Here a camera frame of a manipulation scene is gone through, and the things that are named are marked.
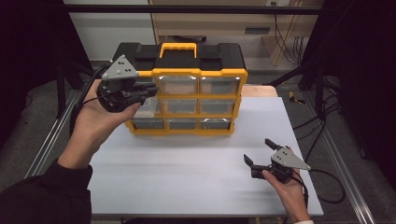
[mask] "white sleeve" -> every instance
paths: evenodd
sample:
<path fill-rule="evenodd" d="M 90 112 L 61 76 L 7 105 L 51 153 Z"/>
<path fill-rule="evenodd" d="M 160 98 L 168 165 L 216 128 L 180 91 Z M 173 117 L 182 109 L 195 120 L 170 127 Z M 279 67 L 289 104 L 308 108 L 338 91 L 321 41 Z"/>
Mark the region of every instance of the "white sleeve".
<path fill-rule="evenodd" d="M 296 222 L 294 224 L 314 224 L 314 221 L 308 220 L 308 221 Z"/>

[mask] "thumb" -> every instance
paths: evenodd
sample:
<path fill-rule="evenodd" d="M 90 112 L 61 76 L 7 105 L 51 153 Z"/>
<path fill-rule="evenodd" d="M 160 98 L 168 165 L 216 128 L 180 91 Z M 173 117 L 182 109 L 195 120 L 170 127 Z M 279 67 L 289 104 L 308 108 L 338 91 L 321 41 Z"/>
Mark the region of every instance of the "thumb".
<path fill-rule="evenodd" d="M 112 121 L 115 123 L 116 127 L 122 124 L 123 122 L 130 120 L 134 117 L 137 110 L 140 108 L 140 103 L 135 103 L 133 105 L 129 105 L 123 111 L 119 113 L 113 113 Z"/>
<path fill-rule="evenodd" d="M 276 177 L 271 174 L 269 171 L 263 170 L 262 175 L 265 179 L 275 188 L 278 189 L 281 187 L 281 183 L 276 179 Z"/>
<path fill-rule="evenodd" d="M 122 112 L 120 112 L 120 118 L 123 121 L 132 119 L 136 114 L 137 110 L 140 108 L 140 106 L 141 106 L 140 103 L 135 103 L 133 105 L 126 107 Z"/>

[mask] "gray floor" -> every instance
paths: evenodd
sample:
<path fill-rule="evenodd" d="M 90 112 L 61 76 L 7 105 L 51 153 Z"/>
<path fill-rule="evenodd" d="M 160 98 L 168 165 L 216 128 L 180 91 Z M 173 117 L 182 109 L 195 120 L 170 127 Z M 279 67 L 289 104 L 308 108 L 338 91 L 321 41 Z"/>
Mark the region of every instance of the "gray floor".
<path fill-rule="evenodd" d="M 261 39 L 256 36 L 248 38 L 209 36 L 206 44 L 216 44 L 218 42 L 236 42 L 241 45 L 247 69 L 249 70 L 248 83 L 251 84 L 262 84 L 271 81 L 295 66 L 289 64 L 286 60 L 283 60 L 280 66 L 272 66 L 268 54 L 263 49 Z M 278 95 L 284 100 L 293 127 L 314 117 L 308 104 L 290 101 L 290 92 L 294 93 L 297 100 L 307 101 L 306 96 L 312 95 L 310 91 L 298 91 L 295 85 L 298 79 L 298 77 L 293 78 L 277 87 Z M 331 94 L 331 92 L 325 91 L 326 96 Z M 32 99 L 32 103 L 22 112 L 19 123 L 0 150 L 0 190 L 25 177 L 35 159 L 35 155 L 55 121 L 57 112 L 55 83 L 52 81 L 37 87 L 31 90 L 29 95 L 27 101 L 30 102 L 30 99 Z M 331 98 L 328 105 L 334 103 L 336 103 L 336 98 Z M 378 169 L 377 164 L 374 161 L 361 158 L 359 146 L 342 113 L 339 112 L 340 110 L 333 111 L 327 117 L 326 128 L 330 132 L 332 140 L 346 162 L 346 166 L 356 181 L 376 223 L 396 223 L 396 193 Z M 314 121 L 296 130 L 296 138 L 305 136 L 317 126 L 318 123 Z M 67 130 L 68 124 L 66 122 L 47 161 L 52 161 L 62 152 L 67 142 Z M 313 144 L 317 134 L 318 129 L 315 129 L 307 137 L 299 140 L 300 149 L 304 155 L 306 155 Z M 321 169 L 337 175 L 323 136 L 319 138 L 308 163 L 315 169 Z M 45 171 L 47 166 L 48 164 L 46 163 L 42 171 Z M 341 190 L 337 182 L 319 173 L 312 173 L 311 175 L 319 196 L 328 200 L 340 198 Z M 324 216 L 313 217 L 316 223 L 360 223 L 348 197 L 338 204 L 321 202 L 321 205 L 324 210 Z M 262 218 L 262 223 L 277 223 L 277 221 L 275 218 L 268 217 Z"/>

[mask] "floor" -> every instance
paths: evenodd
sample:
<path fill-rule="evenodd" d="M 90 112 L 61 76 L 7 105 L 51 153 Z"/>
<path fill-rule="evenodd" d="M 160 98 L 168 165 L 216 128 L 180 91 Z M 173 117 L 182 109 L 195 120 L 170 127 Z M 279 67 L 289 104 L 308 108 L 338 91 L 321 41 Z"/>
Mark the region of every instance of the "floor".
<path fill-rule="evenodd" d="M 268 83 L 296 66 L 286 60 L 282 60 L 279 66 L 272 66 L 258 36 L 249 38 L 208 36 L 206 40 L 206 44 L 219 42 L 236 42 L 241 45 L 249 71 L 248 83 L 250 84 Z M 299 91 L 296 85 L 298 80 L 299 77 L 295 77 L 276 87 L 278 95 L 284 101 L 292 127 L 303 124 L 315 116 L 311 108 L 312 104 L 309 104 L 314 94 L 312 91 Z M 313 217 L 313 219 L 315 223 L 396 223 L 396 193 L 386 178 L 382 176 L 375 161 L 361 157 L 359 145 L 343 118 L 342 108 L 337 104 L 337 98 L 331 96 L 333 94 L 334 92 L 330 89 L 324 91 L 324 96 L 330 97 L 326 104 L 329 108 L 329 114 L 326 117 L 325 129 L 309 156 L 308 164 L 315 169 L 328 172 L 339 178 L 340 174 L 334 166 L 332 151 L 329 149 L 329 145 L 335 145 L 350 172 L 349 180 L 356 183 L 358 192 L 367 204 L 375 222 L 358 219 L 356 210 L 352 206 L 354 204 L 352 202 L 356 198 L 350 193 L 346 195 L 344 200 L 335 203 L 335 201 L 343 198 L 342 188 L 333 177 L 322 172 L 311 173 L 317 195 L 322 198 L 320 202 L 324 210 L 323 217 Z M 56 121 L 56 113 L 57 102 L 54 82 L 47 83 L 29 92 L 27 106 L 21 114 L 20 122 L 15 126 L 8 141 L 0 150 L 0 176 L 2 176 L 0 190 L 25 178 L 35 160 L 35 156 L 46 140 L 48 132 Z M 67 143 L 67 122 L 55 136 L 57 141 L 52 146 L 53 150 L 46 154 L 48 156 L 47 161 L 55 159 Z M 296 138 L 300 139 L 298 141 L 300 149 L 305 157 L 316 141 L 322 126 L 322 121 L 315 119 L 304 127 L 295 130 Z M 44 164 L 42 170 L 44 171 L 46 167 L 47 164 Z M 206 221 L 206 223 L 228 223 L 230 220 Z M 250 218 L 248 222 L 278 223 L 278 220 L 276 217 L 262 217 L 261 220 Z M 93 219 L 92 223 L 121 223 L 121 221 L 111 218 L 104 220 L 101 217 Z"/>

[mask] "yellow handle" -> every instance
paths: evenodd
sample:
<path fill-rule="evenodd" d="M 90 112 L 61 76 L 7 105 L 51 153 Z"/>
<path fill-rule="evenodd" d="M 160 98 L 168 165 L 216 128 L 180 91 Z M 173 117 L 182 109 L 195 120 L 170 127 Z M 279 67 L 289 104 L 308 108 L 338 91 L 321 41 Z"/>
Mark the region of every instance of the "yellow handle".
<path fill-rule="evenodd" d="M 163 57 L 163 52 L 167 49 L 178 49 L 178 50 L 194 50 L 194 58 L 197 58 L 197 44 L 195 43 L 163 43 L 161 47 L 160 58 Z"/>

